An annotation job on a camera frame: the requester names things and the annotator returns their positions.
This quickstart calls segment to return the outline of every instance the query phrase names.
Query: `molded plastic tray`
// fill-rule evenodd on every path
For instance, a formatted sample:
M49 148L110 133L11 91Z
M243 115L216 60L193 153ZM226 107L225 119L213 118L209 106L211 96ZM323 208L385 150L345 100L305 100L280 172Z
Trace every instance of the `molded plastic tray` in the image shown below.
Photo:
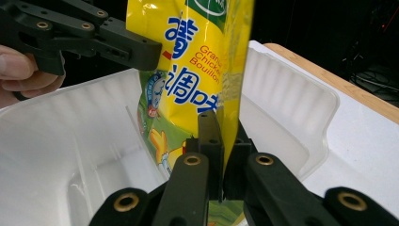
M0 111L0 225L88 225L116 190L165 182L139 138L129 70ZM250 44L241 121L260 152L304 178L327 156L332 90Z

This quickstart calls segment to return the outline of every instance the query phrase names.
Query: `human hand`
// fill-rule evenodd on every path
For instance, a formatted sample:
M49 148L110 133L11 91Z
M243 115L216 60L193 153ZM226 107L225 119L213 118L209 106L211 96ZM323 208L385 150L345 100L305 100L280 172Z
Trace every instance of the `human hand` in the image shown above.
M0 45L0 108L19 101L13 91L20 91L26 98L33 98L61 87L65 75L41 72L32 55Z

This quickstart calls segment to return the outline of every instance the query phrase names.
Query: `bolt hole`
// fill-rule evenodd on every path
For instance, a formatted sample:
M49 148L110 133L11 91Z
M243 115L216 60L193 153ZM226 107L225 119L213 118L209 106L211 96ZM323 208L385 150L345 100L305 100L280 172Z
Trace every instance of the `bolt hole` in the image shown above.
M267 155L261 155L261 156L257 156L256 157L256 161L264 166L269 166L272 165L274 163L273 158L267 156Z
M196 166L200 163L200 158L194 155L187 156L184 159L184 163L188 166Z
M97 15L99 15L99 16L104 16L104 15L105 15L105 12L103 12L103 11L97 11Z
M121 194L114 202L115 210L119 212L127 212L138 205L139 198L133 193Z
M352 210L364 211L367 209L366 202L361 197L353 193L341 192L338 194L338 200L343 206Z
M39 28L47 28L49 25L46 22L39 22L36 24L37 27Z
M90 29L90 28L91 28L91 25L90 25L90 24L84 23L84 24L82 24L82 27L83 27L84 29Z

